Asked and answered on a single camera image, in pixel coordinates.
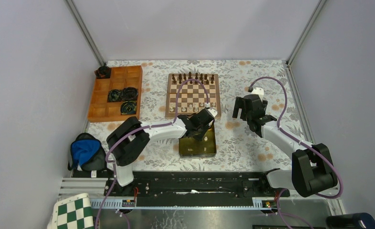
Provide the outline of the dark floral rolled tie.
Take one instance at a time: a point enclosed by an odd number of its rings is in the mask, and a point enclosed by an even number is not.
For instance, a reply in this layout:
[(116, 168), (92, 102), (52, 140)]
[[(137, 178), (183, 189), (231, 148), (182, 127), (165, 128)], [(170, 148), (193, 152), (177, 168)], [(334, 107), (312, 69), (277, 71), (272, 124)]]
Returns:
[(96, 79), (109, 79), (111, 77), (112, 69), (108, 66), (101, 66), (95, 70), (94, 74)]

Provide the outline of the floral patterned table mat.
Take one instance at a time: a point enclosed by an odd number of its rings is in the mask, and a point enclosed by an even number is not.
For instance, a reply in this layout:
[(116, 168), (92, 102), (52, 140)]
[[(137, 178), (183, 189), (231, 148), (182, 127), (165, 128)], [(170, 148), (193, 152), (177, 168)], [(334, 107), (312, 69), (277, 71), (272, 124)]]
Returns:
[(216, 155), (181, 158), (178, 140), (149, 143), (133, 163), (135, 171), (267, 171), (290, 169), (291, 160), (271, 142), (250, 131), (247, 123), (232, 118), (235, 98), (255, 82), (265, 91), (267, 113), (282, 115), (282, 127), (303, 137), (291, 88), (282, 60), (150, 60), (109, 61), (108, 66), (141, 65), (143, 69), (140, 118), (165, 118), (167, 77), (170, 73), (216, 73), (219, 76), (221, 118), (215, 122)]

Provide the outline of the gold metal tin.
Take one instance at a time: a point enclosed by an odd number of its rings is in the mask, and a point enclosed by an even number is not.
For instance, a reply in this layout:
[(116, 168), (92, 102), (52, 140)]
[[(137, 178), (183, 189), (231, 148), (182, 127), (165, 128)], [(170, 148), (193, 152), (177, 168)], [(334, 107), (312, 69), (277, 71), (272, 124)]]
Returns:
[(178, 152), (181, 158), (207, 158), (217, 153), (214, 125), (206, 132), (207, 141), (198, 141), (194, 138), (179, 139)]

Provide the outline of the blue black cloth bag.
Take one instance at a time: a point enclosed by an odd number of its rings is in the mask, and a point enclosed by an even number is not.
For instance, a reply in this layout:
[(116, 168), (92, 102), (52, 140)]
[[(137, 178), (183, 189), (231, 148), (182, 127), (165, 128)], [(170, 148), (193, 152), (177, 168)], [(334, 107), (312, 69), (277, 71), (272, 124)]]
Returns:
[(105, 156), (101, 141), (89, 133), (81, 133), (70, 145), (67, 169), (86, 172), (106, 169)]

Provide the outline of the black cylinder bottle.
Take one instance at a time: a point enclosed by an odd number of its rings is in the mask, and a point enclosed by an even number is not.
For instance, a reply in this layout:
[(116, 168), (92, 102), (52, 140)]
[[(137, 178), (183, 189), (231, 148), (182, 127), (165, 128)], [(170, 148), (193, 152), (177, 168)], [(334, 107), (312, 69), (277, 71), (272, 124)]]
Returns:
[(329, 216), (326, 224), (331, 229), (375, 229), (375, 219), (364, 212)]

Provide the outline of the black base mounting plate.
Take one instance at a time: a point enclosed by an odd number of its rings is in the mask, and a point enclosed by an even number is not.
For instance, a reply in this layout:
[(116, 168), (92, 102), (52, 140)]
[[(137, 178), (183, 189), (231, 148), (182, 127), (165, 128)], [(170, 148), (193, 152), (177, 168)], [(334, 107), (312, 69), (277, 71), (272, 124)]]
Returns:
[(266, 183), (263, 172), (135, 171), (124, 187), (110, 178), (105, 194), (130, 197), (137, 207), (252, 207), (255, 199), (275, 200), (279, 188)]

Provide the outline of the aluminium frame rail left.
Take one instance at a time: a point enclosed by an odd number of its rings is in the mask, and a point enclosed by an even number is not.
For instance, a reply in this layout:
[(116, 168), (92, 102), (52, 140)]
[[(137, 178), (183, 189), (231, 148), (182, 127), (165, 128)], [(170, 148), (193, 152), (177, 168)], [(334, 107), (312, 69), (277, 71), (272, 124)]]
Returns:
[(84, 23), (81, 14), (79, 13), (77, 6), (73, 0), (64, 0), (66, 5), (69, 8), (70, 13), (72, 14), (75, 22), (77, 23), (78, 27), (81, 30), (82, 35), (84, 36), (88, 46), (90, 47), (95, 59), (97, 62), (102, 66), (105, 65), (105, 61), (103, 56), (101, 55), (100, 51), (96, 43), (94, 42), (89, 30), (87, 29), (86, 24)]

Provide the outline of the green white chess mat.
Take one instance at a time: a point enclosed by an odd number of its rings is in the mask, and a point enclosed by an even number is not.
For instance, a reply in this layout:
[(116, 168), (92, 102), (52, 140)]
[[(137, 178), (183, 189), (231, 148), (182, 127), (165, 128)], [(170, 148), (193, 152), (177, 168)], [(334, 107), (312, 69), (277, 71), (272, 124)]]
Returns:
[(88, 193), (81, 193), (55, 203), (49, 229), (93, 229), (94, 218)]

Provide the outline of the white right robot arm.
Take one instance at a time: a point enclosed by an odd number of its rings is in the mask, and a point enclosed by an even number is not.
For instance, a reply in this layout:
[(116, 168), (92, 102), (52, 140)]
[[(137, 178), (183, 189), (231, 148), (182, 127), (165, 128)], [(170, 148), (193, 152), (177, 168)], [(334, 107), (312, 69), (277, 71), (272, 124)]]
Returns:
[(236, 97), (233, 118), (247, 122), (257, 136), (272, 142), (292, 161), (290, 170), (272, 169), (262, 174), (260, 193), (270, 197), (278, 188), (294, 189), (302, 197), (335, 187), (338, 177), (331, 168), (332, 159), (324, 144), (301, 142), (290, 132), (280, 130), (272, 115), (266, 114), (267, 101), (257, 94)]

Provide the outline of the blue yellow rolled tie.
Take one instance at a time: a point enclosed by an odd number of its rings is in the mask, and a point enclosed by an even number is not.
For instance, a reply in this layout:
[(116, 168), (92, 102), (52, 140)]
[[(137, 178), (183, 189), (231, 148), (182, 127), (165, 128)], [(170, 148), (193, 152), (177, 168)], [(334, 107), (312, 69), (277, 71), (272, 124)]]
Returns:
[(122, 90), (113, 89), (108, 93), (107, 101), (111, 102), (121, 102), (122, 101)]

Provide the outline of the green black rolled tie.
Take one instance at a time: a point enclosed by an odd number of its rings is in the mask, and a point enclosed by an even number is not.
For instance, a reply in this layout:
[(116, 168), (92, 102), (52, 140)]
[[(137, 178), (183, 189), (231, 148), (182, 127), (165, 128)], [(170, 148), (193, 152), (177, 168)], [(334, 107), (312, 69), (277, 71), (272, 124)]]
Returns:
[(135, 115), (137, 110), (137, 102), (136, 101), (125, 101), (122, 103), (120, 107), (120, 114), (121, 115)]

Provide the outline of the dark rolled tie centre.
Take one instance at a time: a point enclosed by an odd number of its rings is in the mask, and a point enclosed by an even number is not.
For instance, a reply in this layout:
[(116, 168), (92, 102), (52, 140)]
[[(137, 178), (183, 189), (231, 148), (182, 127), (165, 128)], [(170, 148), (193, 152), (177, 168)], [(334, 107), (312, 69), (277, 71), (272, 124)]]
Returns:
[(122, 90), (121, 100), (122, 101), (137, 101), (138, 89), (134, 87), (127, 87)]

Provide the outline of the wooden compartment tray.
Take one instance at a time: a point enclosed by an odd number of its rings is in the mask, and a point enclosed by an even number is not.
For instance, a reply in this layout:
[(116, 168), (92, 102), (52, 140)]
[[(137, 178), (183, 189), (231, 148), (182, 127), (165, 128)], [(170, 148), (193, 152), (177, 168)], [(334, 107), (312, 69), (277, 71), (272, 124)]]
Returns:
[(95, 70), (96, 80), (88, 111), (88, 121), (116, 122), (140, 117), (142, 75), (140, 65)]

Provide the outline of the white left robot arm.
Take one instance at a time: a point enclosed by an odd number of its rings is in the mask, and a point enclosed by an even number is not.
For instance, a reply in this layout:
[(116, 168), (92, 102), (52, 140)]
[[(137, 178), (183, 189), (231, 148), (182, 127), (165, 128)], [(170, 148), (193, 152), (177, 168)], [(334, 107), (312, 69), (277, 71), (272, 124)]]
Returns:
[(155, 123), (140, 122), (135, 116), (126, 119), (106, 139), (109, 147), (107, 155), (115, 159), (113, 164), (116, 179), (115, 190), (121, 196), (133, 191), (132, 163), (140, 156), (149, 142), (166, 139), (194, 138), (201, 141), (218, 114), (215, 108), (203, 108), (192, 115), (178, 115), (173, 121)]

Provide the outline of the wooden chess board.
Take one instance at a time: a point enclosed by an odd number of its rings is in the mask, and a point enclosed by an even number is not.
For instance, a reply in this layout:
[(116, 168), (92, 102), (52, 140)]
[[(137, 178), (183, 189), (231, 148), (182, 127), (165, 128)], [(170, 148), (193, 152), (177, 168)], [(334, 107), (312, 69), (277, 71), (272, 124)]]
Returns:
[[(221, 105), (219, 95), (219, 76), (213, 74), (214, 83), (210, 84), (212, 74), (208, 73), (181, 73), (182, 80), (178, 80), (179, 73), (168, 75), (166, 118), (174, 118), (175, 111), (179, 115), (191, 115), (205, 108), (209, 98), (210, 107), (217, 110), (217, 119), (221, 118)], [(175, 76), (177, 84), (172, 83), (172, 75)]]

